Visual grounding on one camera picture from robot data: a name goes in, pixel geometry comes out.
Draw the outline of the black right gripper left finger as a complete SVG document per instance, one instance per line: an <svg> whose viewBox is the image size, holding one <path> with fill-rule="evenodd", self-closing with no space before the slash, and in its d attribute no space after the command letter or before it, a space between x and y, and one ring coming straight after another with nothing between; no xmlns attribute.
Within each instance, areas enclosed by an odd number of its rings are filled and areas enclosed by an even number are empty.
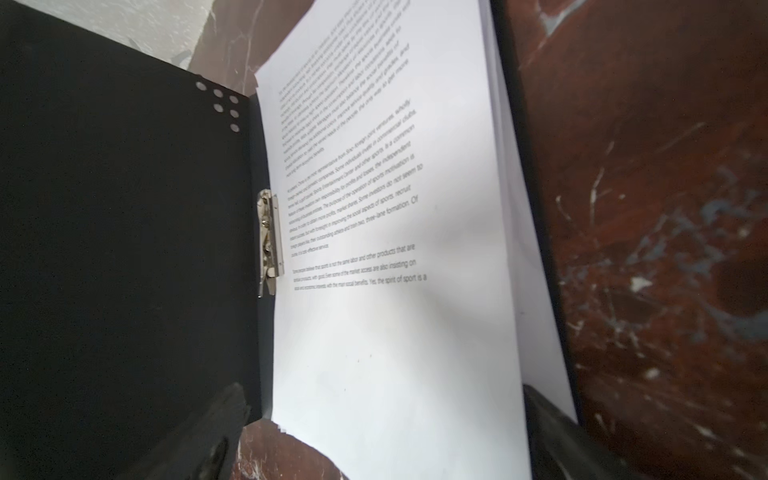
<svg viewBox="0 0 768 480"><path fill-rule="evenodd" d="M228 479L250 407L232 383L193 413L119 479Z"/></svg>

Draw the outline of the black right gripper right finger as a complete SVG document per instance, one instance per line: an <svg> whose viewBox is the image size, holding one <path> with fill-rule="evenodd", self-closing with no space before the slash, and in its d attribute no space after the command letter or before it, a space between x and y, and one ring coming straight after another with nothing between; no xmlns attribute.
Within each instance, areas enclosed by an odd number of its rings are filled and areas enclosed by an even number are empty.
<svg viewBox="0 0 768 480"><path fill-rule="evenodd" d="M648 479L595 442L530 385L523 385L533 479Z"/></svg>

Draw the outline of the silver folder clip mechanism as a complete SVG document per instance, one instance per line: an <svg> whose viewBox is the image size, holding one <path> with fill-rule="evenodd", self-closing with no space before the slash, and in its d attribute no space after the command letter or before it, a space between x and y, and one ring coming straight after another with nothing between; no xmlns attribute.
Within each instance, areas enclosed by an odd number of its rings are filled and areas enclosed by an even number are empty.
<svg viewBox="0 0 768 480"><path fill-rule="evenodd" d="M284 274L280 211L278 198L269 189L261 190L256 203L259 227L259 285L258 297L265 292L274 296L277 291L277 278Z"/></svg>

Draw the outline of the printed paper stack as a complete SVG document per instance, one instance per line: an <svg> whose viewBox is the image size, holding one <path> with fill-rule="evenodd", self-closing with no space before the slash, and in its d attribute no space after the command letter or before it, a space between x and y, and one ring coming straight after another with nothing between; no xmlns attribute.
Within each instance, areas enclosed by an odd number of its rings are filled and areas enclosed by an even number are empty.
<svg viewBox="0 0 768 480"><path fill-rule="evenodd" d="M486 1L317 1L257 72L272 420L352 479L528 479L574 401Z"/></svg>

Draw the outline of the black file folder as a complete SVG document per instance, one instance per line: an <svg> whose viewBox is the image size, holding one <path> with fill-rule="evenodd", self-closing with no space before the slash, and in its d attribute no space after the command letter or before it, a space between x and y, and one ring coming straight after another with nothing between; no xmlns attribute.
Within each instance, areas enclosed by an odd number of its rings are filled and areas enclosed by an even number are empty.
<svg viewBox="0 0 768 480"><path fill-rule="evenodd" d="M274 422L264 189L257 89L2 3L5 477L119 479L232 383Z"/></svg>

